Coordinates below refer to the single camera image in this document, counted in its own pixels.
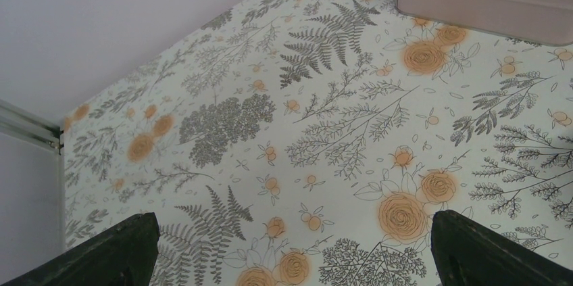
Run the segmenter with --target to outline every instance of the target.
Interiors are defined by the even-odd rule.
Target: floral wallpaper
[[[152,285],[438,285],[450,208],[573,268],[573,46],[395,2],[244,0],[78,106],[67,246],[155,212]]]

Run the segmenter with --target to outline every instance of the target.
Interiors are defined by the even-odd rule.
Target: fern illustration
[[[80,171],[89,168],[98,180],[107,179],[111,168],[111,159],[114,151],[118,149],[117,127],[103,127],[98,130],[89,130],[76,139],[73,157],[66,162],[66,186],[77,185]]]
[[[234,238],[245,240],[241,221],[252,222],[253,217],[249,208],[239,205],[230,187],[226,204],[211,187],[206,187],[211,197],[210,208],[175,206],[191,221],[159,227],[159,255],[150,285],[185,285],[191,278],[197,286],[222,282],[226,249]]]
[[[494,135],[500,143],[494,148],[503,156],[500,162],[493,158],[484,159],[485,164],[482,170],[474,171],[472,174],[481,178],[501,178],[501,182],[515,185],[517,187],[506,190],[497,183],[477,183],[475,190],[470,192],[472,200],[494,200],[495,203],[489,206],[492,214],[507,212],[510,218],[515,219],[521,212],[518,197],[527,191],[533,197],[540,197],[551,204],[551,212],[556,220],[560,218],[569,222],[566,227],[572,227],[573,220],[572,201],[564,203],[558,197],[562,194],[562,189],[572,184],[573,181],[564,181],[573,172],[573,147],[557,147],[553,144],[553,139],[548,137],[547,132],[543,132],[534,125],[524,125],[525,129],[503,125],[501,133]],[[559,136],[559,140],[568,143],[570,137]],[[541,169],[548,168],[568,168],[569,170],[547,177],[536,168],[532,161],[539,161]]]
[[[285,44],[284,46],[295,55],[283,55],[281,58],[289,63],[280,69],[285,73],[280,75],[280,86],[285,88],[293,83],[300,82],[302,78],[312,78],[310,70],[321,74],[320,66],[332,70],[332,54],[336,54],[339,61],[346,63],[346,50],[348,46],[356,54],[360,54],[360,37],[364,28],[376,26],[370,16],[380,14],[373,7],[364,7],[356,0],[352,0],[353,9],[344,5],[333,3],[339,11],[337,15],[319,16],[307,21],[319,22],[323,26],[306,29],[302,32],[290,32],[289,35],[302,42]]]
[[[232,20],[232,8],[223,12],[219,16],[216,16],[213,20],[209,21],[208,23],[201,26],[202,30],[207,28],[213,29],[213,31],[217,29],[221,29],[227,22]]]
[[[254,139],[261,122],[272,122],[275,110],[268,95],[258,94],[242,103],[231,97],[217,105],[202,105],[181,122],[179,141],[195,143],[189,157],[197,166],[216,165],[221,162],[227,145]]]
[[[518,117],[525,109],[531,109],[535,106],[537,98],[535,93],[531,93],[531,88],[549,80],[549,78],[540,77],[539,71],[519,73],[514,78],[502,80],[499,84],[501,87],[496,91],[479,93],[474,96],[474,109],[481,109],[483,112],[476,118],[463,116],[453,123],[454,133],[450,140],[458,146],[464,140],[469,142],[474,136],[482,133],[489,134],[497,126],[497,117],[509,117],[514,119]],[[495,108],[505,103],[499,111]]]
[[[545,227],[516,227],[515,232],[504,232],[501,235],[531,251],[535,251],[544,245],[562,240],[550,239],[545,235],[546,232]]]
[[[426,276],[426,266],[411,247],[403,252],[378,242],[369,252],[349,239],[339,239],[322,251],[325,266],[318,269],[320,282],[332,286],[414,286],[412,275]]]

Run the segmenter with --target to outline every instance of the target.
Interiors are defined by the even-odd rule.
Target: decorative paper
[[[573,268],[573,46],[395,2],[245,0],[81,105],[67,246],[155,212],[152,285],[437,285],[450,208]]]

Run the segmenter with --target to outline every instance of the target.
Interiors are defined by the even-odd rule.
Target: botanical print
[[[357,54],[362,52],[360,37],[366,26],[376,26],[370,15],[380,14],[374,7],[364,7],[352,0],[353,9],[333,3],[339,14],[310,18],[308,21],[318,22],[323,26],[305,29],[302,32],[290,32],[293,38],[304,43],[285,44],[284,46],[296,55],[283,55],[281,58],[289,63],[280,69],[286,73],[280,75],[280,86],[285,88],[302,78],[312,78],[309,68],[321,74],[320,64],[332,71],[332,54],[336,54],[340,63],[346,63],[348,47]]]
[[[408,69],[408,75],[431,75],[446,83],[444,77],[464,73],[472,66],[471,58],[478,55],[480,43],[473,44],[467,53],[460,51],[468,31],[456,26],[427,27],[426,22],[416,20],[415,28],[421,29],[420,35],[406,30],[406,37],[396,38],[384,46],[385,51],[402,51],[402,61]]]
[[[322,254],[320,282],[343,285],[417,285],[412,276],[425,277],[426,266],[411,247],[403,251],[378,242],[371,250],[361,249],[350,239],[339,239]]]
[[[244,0],[66,116],[66,246],[155,212],[152,285],[438,285],[451,209],[573,268],[572,53]]]
[[[551,77],[544,78],[539,71],[519,73],[513,78],[502,80],[501,87],[496,91],[479,93],[474,96],[474,109],[484,110],[483,113],[473,119],[471,116],[464,116],[456,120],[453,124],[455,132],[451,136],[451,141],[458,146],[462,141],[469,142],[475,131],[476,135],[483,132],[491,133],[497,126],[497,116],[514,119],[526,108],[535,106],[539,95],[531,93],[531,89],[536,85],[544,83]],[[497,110],[498,105],[505,104],[505,107]]]

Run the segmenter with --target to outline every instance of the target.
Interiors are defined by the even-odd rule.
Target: small orange berry
[[[308,221],[308,228],[313,231],[316,231],[320,228],[321,224],[322,222],[320,221],[320,218],[318,218],[317,216],[312,216]]]
[[[553,114],[553,118],[555,118],[555,120],[557,120],[558,122],[566,120],[567,117],[568,117],[567,114],[564,112],[556,112]]]
[[[501,67],[501,72],[504,74],[511,74],[516,71],[516,67],[511,64],[506,64]]]
[[[265,188],[273,189],[276,187],[276,184],[277,184],[276,178],[270,178],[265,182]]]
[[[439,121],[440,121],[439,118],[437,118],[436,116],[430,116],[428,118],[428,124],[430,125],[438,124]]]
[[[312,216],[310,215],[310,213],[303,213],[303,214],[301,215],[301,220],[302,220],[304,223],[306,223],[306,222],[308,222],[308,221],[310,220],[311,217],[312,217]]]
[[[565,53],[559,54],[558,57],[561,61],[568,61],[573,58],[573,53],[571,53],[570,51],[566,51]]]

